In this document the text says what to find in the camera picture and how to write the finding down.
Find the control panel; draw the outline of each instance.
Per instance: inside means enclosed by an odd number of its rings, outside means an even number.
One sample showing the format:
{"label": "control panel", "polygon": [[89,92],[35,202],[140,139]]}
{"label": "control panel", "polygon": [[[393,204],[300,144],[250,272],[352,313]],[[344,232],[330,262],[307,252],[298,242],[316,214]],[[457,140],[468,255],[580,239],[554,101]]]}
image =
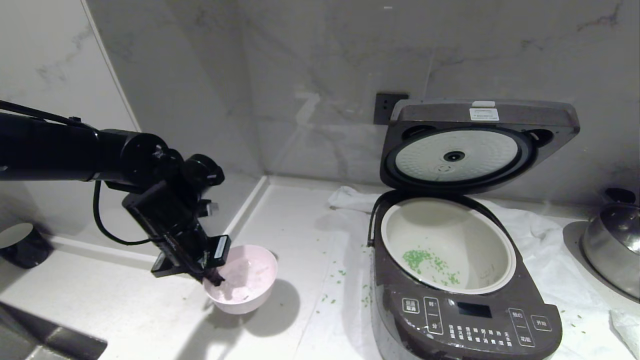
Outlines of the control panel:
{"label": "control panel", "polygon": [[531,307],[438,291],[430,291],[429,296],[394,292],[393,297],[416,330],[456,347],[524,354],[547,347],[562,336],[555,306]]}

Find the digital display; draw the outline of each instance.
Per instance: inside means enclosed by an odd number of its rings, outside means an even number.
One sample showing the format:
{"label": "digital display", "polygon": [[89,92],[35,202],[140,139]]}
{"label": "digital display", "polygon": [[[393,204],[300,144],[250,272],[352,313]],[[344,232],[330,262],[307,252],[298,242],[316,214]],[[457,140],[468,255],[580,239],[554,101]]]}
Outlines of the digital display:
{"label": "digital display", "polygon": [[492,318],[491,309],[487,305],[459,302],[458,312],[460,312],[460,314],[462,315],[479,316],[481,318]]}

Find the stainless steel pot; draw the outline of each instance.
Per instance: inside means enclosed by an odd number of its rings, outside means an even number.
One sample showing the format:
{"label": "stainless steel pot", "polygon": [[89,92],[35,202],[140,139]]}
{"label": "stainless steel pot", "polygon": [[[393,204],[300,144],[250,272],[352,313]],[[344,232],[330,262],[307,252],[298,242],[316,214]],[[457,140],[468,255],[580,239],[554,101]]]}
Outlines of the stainless steel pot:
{"label": "stainless steel pot", "polygon": [[581,245],[593,268],[621,291],[640,299],[640,208],[622,189],[605,192],[612,204],[591,219]]}

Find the wall socket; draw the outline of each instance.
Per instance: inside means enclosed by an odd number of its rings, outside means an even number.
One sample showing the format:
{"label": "wall socket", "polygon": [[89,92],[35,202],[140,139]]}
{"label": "wall socket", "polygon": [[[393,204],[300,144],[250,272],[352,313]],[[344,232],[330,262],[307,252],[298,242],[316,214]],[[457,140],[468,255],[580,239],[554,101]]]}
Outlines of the wall socket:
{"label": "wall socket", "polygon": [[389,125],[391,114],[396,103],[409,99],[409,94],[379,92],[376,94],[376,105],[373,111],[373,123],[376,125]]}

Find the robotic arm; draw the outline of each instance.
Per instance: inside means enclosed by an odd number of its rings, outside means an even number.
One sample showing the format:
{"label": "robotic arm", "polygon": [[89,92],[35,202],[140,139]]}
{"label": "robotic arm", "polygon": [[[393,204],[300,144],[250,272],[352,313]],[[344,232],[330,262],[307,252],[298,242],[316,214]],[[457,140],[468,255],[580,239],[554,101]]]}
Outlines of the robotic arm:
{"label": "robotic arm", "polygon": [[[225,264],[231,240],[207,236],[198,221],[210,213],[211,201],[202,194],[225,179],[212,159],[196,154],[183,160],[152,134],[96,130],[76,117],[5,101],[0,110],[12,112],[0,111],[0,181],[95,181],[98,228],[124,245],[153,242],[161,250],[151,269],[156,277],[187,273],[216,286],[224,281],[216,268]],[[129,193],[122,205],[148,240],[126,242],[104,228],[98,210],[101,181]]]}

